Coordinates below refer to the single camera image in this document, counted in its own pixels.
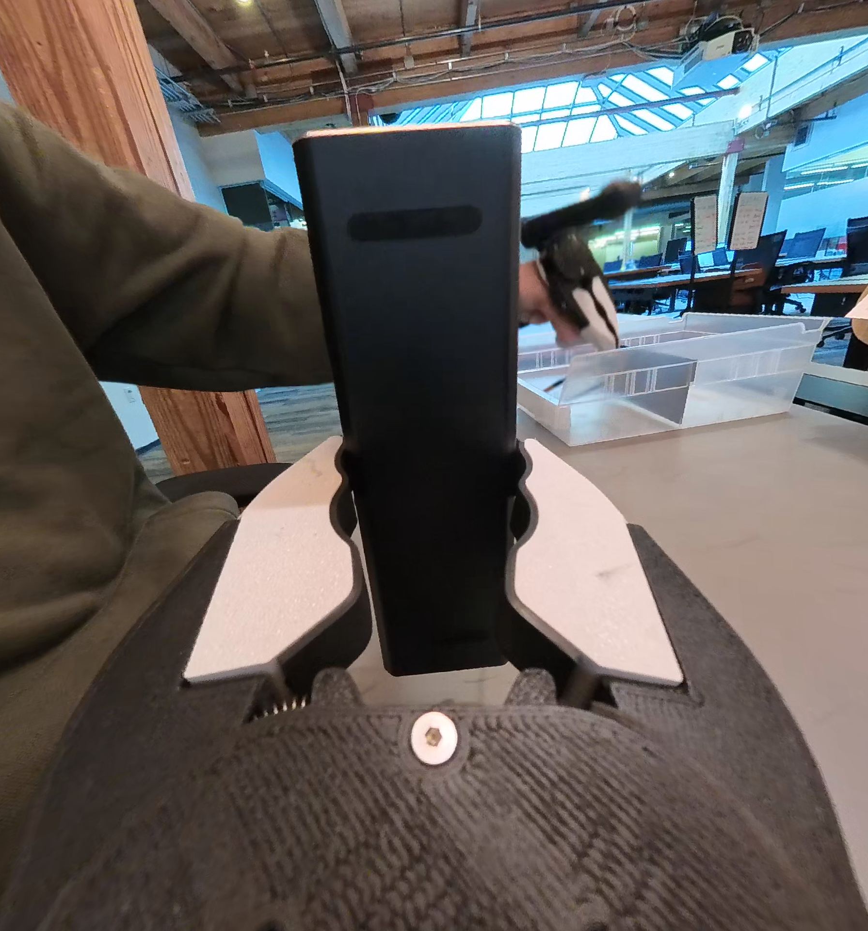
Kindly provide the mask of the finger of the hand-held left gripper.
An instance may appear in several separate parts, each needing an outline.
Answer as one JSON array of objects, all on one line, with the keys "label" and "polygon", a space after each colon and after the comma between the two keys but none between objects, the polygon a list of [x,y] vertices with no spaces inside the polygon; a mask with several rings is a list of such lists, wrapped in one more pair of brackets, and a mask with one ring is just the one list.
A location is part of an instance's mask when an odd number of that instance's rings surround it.
[{"label": "finger of the hand-held left gripper", "polygon": [[609,314],[607,305],[600,303],[592,290],[577,288],[577,306],[586,323],[580,326],[582,343],[593,348],[609,347]]},{"label": "finger of the hand-held left gripper", "polygon": [[606,333],[604,337],[605,346],[608,350],[619,348],[620,339],[616,310],[605,280],[595,280],[595,303],[600,319],[603,320],[603,324],[600,324],[600,326]]}]

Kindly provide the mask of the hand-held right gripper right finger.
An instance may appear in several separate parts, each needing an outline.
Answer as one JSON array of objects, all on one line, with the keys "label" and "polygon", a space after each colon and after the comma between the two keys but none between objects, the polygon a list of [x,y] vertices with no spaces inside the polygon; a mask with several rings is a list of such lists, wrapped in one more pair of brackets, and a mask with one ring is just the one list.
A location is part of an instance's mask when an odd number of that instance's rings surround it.
[{"label": "hand-held right gripper right finger", "polygon": [[529,516],[509,562],[510,605],[578,668],[681,685],[684,672],[620,510],[538,440],[521,444]]}]

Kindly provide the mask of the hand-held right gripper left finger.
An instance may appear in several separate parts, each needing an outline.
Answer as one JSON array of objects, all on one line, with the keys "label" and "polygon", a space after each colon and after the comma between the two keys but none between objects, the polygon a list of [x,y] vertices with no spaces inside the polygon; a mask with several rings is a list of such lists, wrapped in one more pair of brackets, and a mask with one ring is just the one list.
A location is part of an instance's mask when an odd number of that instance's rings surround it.
[{"label": "hand-held right gripper left finger", "polygon": [[332,436],[245,507],[184,668],[190,684],[271,673],[356,605],[356,515]]}]

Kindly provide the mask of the clear plastic divided tray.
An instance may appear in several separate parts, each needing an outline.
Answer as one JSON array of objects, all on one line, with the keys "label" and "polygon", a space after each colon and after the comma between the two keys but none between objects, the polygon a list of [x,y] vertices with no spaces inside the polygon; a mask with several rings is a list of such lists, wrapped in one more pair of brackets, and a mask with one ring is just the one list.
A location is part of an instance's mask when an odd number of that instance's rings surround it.
[{"label": "clear plastic divided tray", "polygon": [[619,316],[618,348],[519,340],[518,406],[569,447],[787,413],[830,319]]}]

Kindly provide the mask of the black power bank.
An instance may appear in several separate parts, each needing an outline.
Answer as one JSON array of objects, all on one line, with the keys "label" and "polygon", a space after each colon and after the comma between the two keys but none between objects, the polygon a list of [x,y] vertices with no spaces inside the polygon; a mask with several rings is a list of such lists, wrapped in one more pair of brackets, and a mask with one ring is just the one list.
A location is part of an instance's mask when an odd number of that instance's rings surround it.
[{"label": "black power bank", "polygon": [[328,130],[292,149],[386,670],[501,666],[521,133]]}]

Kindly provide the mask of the person's left forearm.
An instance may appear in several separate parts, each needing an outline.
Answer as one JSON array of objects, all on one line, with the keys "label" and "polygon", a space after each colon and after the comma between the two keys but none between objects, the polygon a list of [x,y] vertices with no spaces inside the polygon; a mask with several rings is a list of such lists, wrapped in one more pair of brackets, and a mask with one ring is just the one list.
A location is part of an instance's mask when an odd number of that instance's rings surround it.
[{"label": "person's left forearm", "polygon": [[2,100],[0,239],[101,380],[235,392],[333,379],[304,231],[242,226]]}]

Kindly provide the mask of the grey desk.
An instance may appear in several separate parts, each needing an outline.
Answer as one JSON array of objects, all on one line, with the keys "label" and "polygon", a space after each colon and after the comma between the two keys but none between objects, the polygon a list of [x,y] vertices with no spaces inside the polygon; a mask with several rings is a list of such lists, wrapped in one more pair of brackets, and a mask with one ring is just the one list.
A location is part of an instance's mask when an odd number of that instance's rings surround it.
[{"label": "grey desk", "polygon": [[868,426],[788,413],[569,448],[766,669],[819,764],[868,905]]}]

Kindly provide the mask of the person's left hand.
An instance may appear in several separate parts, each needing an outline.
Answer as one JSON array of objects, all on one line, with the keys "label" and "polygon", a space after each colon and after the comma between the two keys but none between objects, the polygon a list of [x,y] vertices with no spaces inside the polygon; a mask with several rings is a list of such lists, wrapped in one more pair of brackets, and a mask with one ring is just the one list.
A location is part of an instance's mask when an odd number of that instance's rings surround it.
[{"label": "person's left hand", "polygon": [[543,269],[537,260],[521,263],[518,298],[519,328],[548,323],[562,346],[585,344],[579,327],[565,318],[549,292]]}]

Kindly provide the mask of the row of office desks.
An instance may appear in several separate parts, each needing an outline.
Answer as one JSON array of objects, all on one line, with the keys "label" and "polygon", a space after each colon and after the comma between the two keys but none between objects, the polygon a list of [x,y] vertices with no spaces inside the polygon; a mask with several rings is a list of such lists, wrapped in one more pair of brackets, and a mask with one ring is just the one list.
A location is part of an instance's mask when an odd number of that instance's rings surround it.
[{"label": "row of office desks", "polygon": [[793,296],[860,295],[868,287],[868,262],[829,257],[781,261],[772,269],[752,263],[701,273],[613,274],[607,284],[619,305],[652,304],[664,292],[674,307],[676,294],[685,291],[688,311],[779,314],[779,307]]}]

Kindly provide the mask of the black office chair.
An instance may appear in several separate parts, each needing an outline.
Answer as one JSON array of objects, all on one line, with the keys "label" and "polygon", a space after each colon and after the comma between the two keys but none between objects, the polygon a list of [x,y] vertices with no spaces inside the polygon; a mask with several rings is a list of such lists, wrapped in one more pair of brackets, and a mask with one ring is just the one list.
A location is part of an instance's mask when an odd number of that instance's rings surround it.
[{"label": "black office chair", "polygon": [[230,496],[242,509],[289,468],[288,463],[233,466],[175,476],[157,482],[156,488],[172,503],[192,495],[218,493]]}]

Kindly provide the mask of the white board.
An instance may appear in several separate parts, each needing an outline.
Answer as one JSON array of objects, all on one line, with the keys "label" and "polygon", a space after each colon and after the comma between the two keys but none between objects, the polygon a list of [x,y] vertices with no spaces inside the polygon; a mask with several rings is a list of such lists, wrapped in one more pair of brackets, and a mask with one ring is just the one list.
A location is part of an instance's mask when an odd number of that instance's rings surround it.
[{"label": "white board", "polygon": [[740,191],[735,197],[726,247],[738,253],[758,247],[766,217],[766,191]]},{"label": "white board", "polygon": [[691,201],[691,250],[700,255],[713,252],[719,241],[719,198],[717,193],[699,194]]}]

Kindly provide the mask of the wooden pillar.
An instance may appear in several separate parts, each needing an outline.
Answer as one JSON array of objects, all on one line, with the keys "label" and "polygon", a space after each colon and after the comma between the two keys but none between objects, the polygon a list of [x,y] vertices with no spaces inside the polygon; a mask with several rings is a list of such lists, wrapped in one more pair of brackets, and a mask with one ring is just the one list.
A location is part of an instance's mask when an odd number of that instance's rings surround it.
[{"label": "wooden pillar", "polygon": [[[0,1],[12,99],[81,151],[194,200],[133,2]],[[253,391],[140,387],[176,475],[276,462]]]}]

